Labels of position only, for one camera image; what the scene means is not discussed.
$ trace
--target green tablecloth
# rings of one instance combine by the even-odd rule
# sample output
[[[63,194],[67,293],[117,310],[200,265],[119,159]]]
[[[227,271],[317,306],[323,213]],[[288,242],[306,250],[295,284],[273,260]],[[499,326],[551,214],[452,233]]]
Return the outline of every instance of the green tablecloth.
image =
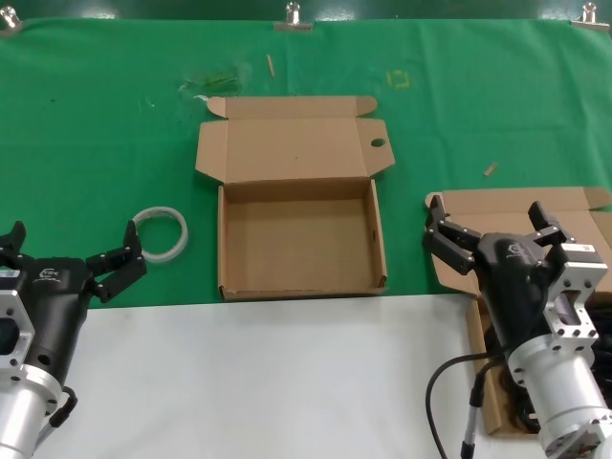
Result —
[[[213,118],[199,92],[378,99],[397,161],[377,178],[389,295],[442,291],[421,248],[428,192],[612,177],[610,37],[563,22],[279,33],[267,22],[42,20],[0,41],[0,68],[0,231],[23,220],[25,253],[112,249],[151,206],[187,219],[187,250],[109,306],[220,300],[216,184],[194,170],[198,126]],[[160,225],[142,238],[155,250],[177,234]]]

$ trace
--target box flap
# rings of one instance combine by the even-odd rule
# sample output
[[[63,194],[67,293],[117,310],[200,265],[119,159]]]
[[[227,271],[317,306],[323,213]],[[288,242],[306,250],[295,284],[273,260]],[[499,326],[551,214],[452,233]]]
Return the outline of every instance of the box flap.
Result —
[[[226,260],[228,200],[222,186],[219,186],[217,212],[217,277],[219,291],[223,295],[222,287],[226,285],[228,277],[228,261]]]
[[[209,98],[208,110],[228,120],[358,117],[376,110],[371,96]]]
[[[321,298],[336,296],[369,296],[384,293],[384,287],[372,287],[362,290],[264,290],[264,291],[235,291],[221,286],[221,297],[226,301],[257,300],[257,299],[289,299],[289,298]]]
[[[426,197],[426,204],[437,193]],[[612,213],[589,212],[610,204],[610,195],[598,187],[516,188],[452,190],[442,196],[449,220],[479,232],[528,234],[533,231],[529,206],[540,201],[578,241],[592,244],[604,262],[612,266]],[[445,287],[479,295],[474,272],[461,275],[433,256],[438,280]],[[612,290],[612,273],[601,281],[598,292]]]
[[[601,187],[464,189],[429,193],[440,194],[450,214],[527,212],[533,201],[549,211],[588,210],[610,205],[610,194]]]
[[[225,184],[367,178],[394,163],[370,97],[211,98],[196,169]]]

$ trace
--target open cardboard box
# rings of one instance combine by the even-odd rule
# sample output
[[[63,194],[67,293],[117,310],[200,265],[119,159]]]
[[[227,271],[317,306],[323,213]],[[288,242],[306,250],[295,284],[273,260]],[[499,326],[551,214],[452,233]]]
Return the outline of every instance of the open cardboard box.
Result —
[[[442,197],[449,220],[481,233],[509,232],[528,234],[534,229],[527,210],[533,201],[540,201],[547,213],[577,241],[595,247],[601,259],[612,267],[612,213],[593,211],[610,205],[610,194],[597,187],[516,188],[457,190],[431,193],[426,198],[429,205],[433,194]],[[478,281],[474,272],[466,276],[455,272],[437,257],[433,264],[440,283],[446,287],[474,296],[467,316],[471,351],[485,352],[484,334],[491,325],[487,308],[479,296]],[[612,270],[601,280],[592,306],[612,296]],[[476,361],[476,372],[485,364]],[[500,367],[494,367],[485,382],[483,416],[485,430],[490,435],[514,437],[526,435],[526,430],[512,415],[512,407],[506,392],[499,385]]]
[[[372,295],[386,282],[373,174],[394,164],[370,97],[210,98],[196,169],[219,186],[224,299]]]

